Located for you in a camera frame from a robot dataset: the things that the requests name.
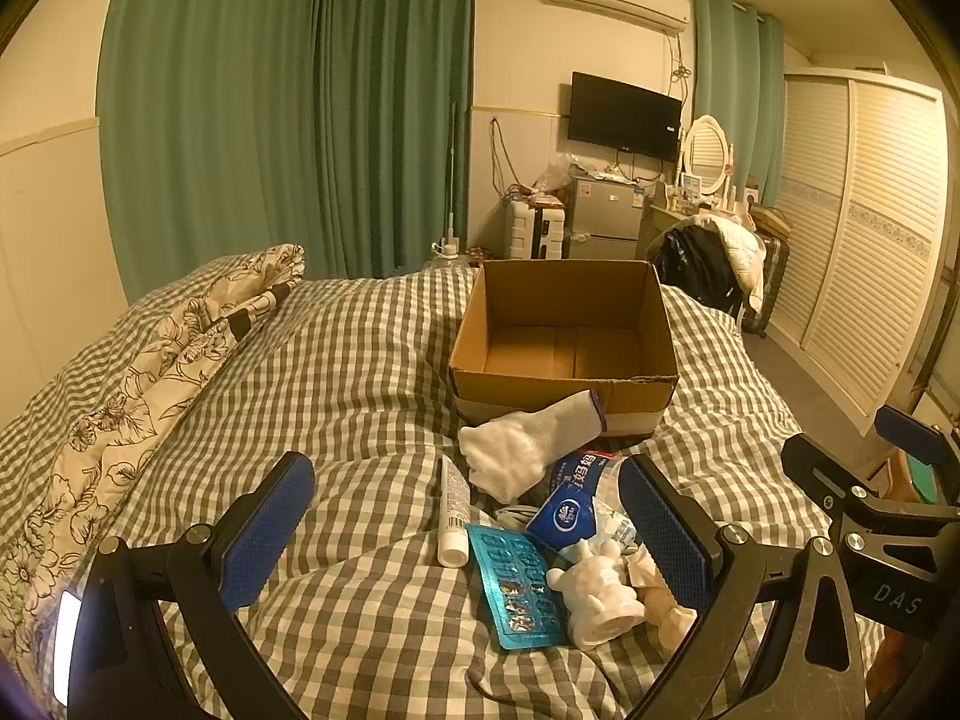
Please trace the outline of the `clear cotton swab jar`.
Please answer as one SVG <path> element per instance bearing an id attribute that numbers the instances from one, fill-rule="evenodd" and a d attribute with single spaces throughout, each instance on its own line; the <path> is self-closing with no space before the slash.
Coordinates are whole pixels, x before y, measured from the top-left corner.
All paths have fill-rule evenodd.
<path id="1" fill-rule="evenodd" d="M 594 496 L 597 520 L 597 533 L 589 541 L 617 541 L 626 548 L 635 543 L 636 527 L 620 499 L 620 465 L 612 455 L 578 450 L 556 463 L 551 491 L 562 483 L 587 489 Z"/>

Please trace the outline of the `teal blister pill pack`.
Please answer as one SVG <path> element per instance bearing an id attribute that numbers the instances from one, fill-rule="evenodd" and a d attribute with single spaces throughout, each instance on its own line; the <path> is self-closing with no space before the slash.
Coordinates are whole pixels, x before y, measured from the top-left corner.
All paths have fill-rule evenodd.
<path id="1" fill-rule="evenodd" d="M 525 533 L 485 525 L 467 527 L 496 639 L 508 652 L 568 642 L 547 563 Z"/>

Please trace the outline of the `white knit glove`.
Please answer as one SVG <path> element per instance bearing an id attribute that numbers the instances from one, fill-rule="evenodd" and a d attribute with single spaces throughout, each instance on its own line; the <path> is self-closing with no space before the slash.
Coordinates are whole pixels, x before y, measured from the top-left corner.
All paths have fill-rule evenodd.
<path id="1" fill-rule="evenodd" d="M 594 392 L 581 390 L 540 411 L 514 411 L 480 426 L 460 427 L 460 453 L 469 481 L 501 504 L 511 504 L 544 479 L 555 461 L 597 439 L 604 411 Z"/>

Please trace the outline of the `white ointment tube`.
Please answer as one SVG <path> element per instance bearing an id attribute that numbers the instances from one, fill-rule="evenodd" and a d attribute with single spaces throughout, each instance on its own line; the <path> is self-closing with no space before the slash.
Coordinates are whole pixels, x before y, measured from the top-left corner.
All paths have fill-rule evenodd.
<path id="1" fill-rule="evenodd" d="M 467 525 L 472 520 L 470 513 L 470 488 L 464 475 L 448 457 L 439 463 L 438 561 L 443 567 L 460 569 L 466 567 L 470 556 L 470 539 Z"/>

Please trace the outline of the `blue tissue pack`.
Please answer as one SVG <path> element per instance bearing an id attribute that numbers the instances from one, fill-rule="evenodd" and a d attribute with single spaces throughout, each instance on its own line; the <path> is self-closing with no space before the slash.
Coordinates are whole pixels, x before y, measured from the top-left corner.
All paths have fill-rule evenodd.
<path id="1" fill-rule="evenodd" d="M 581 539 L 589 541 L 597 533 L 594 496 L 573 483 L 556 486 L 529 520 L 526 533 L 555 553 L 573 548 Z"/>

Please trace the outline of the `wooden stool green seat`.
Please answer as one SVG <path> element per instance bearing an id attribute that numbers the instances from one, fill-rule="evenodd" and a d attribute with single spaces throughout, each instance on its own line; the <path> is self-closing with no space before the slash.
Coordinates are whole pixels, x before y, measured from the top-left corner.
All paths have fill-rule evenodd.
<path id="1" fill-rule="evenodd" d="M 911 504 L 942 504 L 944 495 L 940 491 L 934 470 L 924 465 L 918 458 L 907 454 L 905 450 L 892 449 L 887 455 L 885 465 L 887 491 L 885 499 Z"/>

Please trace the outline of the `floral white blanket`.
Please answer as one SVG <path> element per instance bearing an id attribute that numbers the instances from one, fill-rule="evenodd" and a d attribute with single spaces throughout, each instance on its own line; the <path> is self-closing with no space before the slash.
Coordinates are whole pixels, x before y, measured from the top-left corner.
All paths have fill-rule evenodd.
<path id="1" fill-rule="evenodd" d="M 304 277 L 280 244 L 139 299 L 2 433 L 2 652 L 28 655 L 151 456 Z"/>

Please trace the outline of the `chair with piled jackets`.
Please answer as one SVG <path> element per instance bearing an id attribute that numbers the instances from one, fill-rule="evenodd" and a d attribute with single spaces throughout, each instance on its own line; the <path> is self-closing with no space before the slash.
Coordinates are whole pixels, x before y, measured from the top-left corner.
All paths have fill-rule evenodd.
<path id="1" fill-rule="evenodd" d="M 789 245 L 718 216 L 686 216 L 641 224 L 636 255 L 654 265 L 659 280 L 765 337 L 786 275 Z"/>

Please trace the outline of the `white louvered wardrobe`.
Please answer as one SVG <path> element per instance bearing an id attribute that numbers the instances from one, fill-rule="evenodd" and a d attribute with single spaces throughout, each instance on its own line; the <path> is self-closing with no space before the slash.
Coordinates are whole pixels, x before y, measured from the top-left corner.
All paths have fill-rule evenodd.
<path id="1" fill-rule="evenodd" d="M 939 89 L 811 67 L 786 76 L 776 208 L 791 225 L 770 333 L 858 431 L 910 364 L 949 198 Z"/>

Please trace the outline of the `oval white vanity mirror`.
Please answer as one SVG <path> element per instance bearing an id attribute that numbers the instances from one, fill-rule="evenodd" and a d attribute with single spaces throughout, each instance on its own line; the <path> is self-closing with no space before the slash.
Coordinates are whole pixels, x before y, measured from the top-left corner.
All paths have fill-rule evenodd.
<path id="1" fill-rule="evenodd" d="M 680 150 L 679 185 L 690 197 L 720 199 L 734 174 L 734 145 L 713 115 L 697 117 Z"/>

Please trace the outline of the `silver mini fridge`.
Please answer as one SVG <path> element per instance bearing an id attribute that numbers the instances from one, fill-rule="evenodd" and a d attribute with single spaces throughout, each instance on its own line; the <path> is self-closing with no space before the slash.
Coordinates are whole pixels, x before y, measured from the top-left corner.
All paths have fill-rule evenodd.
<path id="1" fill-rule="evenodd" d="M 643 202 L 636 185 L 574 179 L 566 204 L 568 259 L 633 259 Z"/>

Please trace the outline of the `white suitcase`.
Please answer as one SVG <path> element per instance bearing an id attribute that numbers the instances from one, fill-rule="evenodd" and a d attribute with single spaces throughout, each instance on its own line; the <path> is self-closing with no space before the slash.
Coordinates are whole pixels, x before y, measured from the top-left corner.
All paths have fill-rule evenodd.
<path id="1" fill-rule="evenodd" d="M 503 244 L 506 259 L 560 260 L 565 221 L 565 207 L 560 202 L 508 200 Z"/>

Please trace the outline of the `green curtain right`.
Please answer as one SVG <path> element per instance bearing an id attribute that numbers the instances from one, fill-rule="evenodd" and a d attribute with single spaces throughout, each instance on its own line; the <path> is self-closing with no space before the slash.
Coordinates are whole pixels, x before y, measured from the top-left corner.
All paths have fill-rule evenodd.
<path id="1" fill-rule="evenodd" d="M 782 23 L 734 0 L 693 0 L 693 26 L 693 115 L 711 115 L 734 145 L 732 182 L 745 188 L 754 177 L 760 202 L 775 206 L 786 122 Z"/>

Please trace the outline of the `green curtain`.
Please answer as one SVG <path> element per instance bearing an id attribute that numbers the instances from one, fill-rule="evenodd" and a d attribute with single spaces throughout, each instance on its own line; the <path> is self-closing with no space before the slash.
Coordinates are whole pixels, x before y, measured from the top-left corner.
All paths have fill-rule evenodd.
<path id="1" fill-rule="evenodd" d="M 388 277 L 467 231 L 475 0 L 110 0 L 96 114 L 125 294 L 301 245 Z"/>
<path id="2" fill-rule="evenodd" d="M 734 145 L 732 182 L 745 188 L 754 177 L 760 202 L 775 206 L 786 122 L 782 23 L 734 0 L 693 0 L 693 26 L 693 115 L 711 115 Z"/>

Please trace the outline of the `black wall television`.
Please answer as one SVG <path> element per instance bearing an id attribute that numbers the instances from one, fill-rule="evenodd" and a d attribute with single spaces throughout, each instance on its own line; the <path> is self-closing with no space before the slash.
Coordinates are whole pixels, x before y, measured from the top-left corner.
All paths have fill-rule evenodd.
<path id="1" fill-rule="evenodd" d="M 568 138 L 653 160 L 679 153 L 682 101 L 610 78 L 575 71 L 569 93 Z"/>

